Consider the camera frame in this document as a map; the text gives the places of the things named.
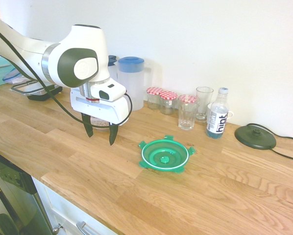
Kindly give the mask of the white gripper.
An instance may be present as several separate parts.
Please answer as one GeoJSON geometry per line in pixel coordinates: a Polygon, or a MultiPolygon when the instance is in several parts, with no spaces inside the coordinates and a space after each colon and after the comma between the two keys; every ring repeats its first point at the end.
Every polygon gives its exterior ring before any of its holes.
{"type": "Polygon", "coordinates": [[[78,88],[71,88],[70,98],[72,108],[82,113],[82,122],[88,137],[92,137],[94,134],[91,116],[110,122],[109,143],[113,145],[119,129],[117,124],[124,120],[126,121],[129,115],[127,100],[124,97],[120,97],[115,101],[99,99],[98,102],[91,103],[80,94],[78,88]]]}

